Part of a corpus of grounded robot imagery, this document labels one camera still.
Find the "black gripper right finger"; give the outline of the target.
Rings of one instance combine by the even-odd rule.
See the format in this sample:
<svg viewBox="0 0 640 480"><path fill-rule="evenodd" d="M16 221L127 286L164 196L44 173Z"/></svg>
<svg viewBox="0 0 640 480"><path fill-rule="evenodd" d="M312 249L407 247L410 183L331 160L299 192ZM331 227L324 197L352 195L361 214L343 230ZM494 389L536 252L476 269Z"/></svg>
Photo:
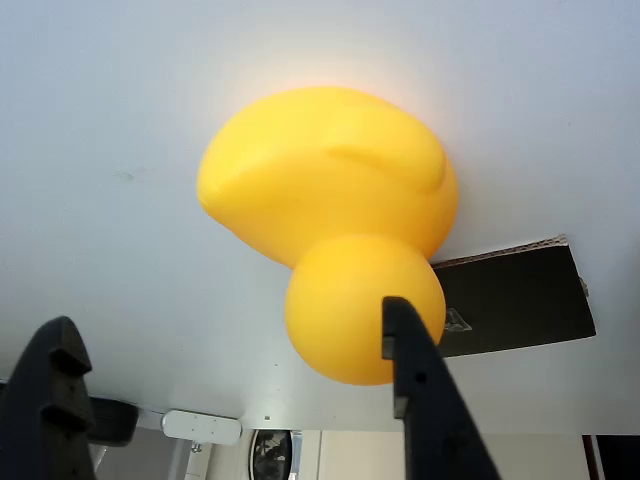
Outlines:
<svg viewBox="0 0 640 480"><path fill-rule="evenodd" d="M382 357L392 363L394 417L407 479L498 479L479 430L414 306L382 300Z"/></svg>

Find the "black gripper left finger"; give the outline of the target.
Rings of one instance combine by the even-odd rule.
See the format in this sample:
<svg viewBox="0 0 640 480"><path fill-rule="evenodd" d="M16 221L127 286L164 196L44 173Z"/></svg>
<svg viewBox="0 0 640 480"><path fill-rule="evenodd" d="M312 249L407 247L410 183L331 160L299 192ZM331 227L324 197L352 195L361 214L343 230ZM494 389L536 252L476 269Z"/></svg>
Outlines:
<svg viewBox="0 0 640 480"><path fill-rule="evenodd" d="M84 376L92 370L67 317L43 324L1 393L3 479L93 479L87 433L94 426Z"/></svg>

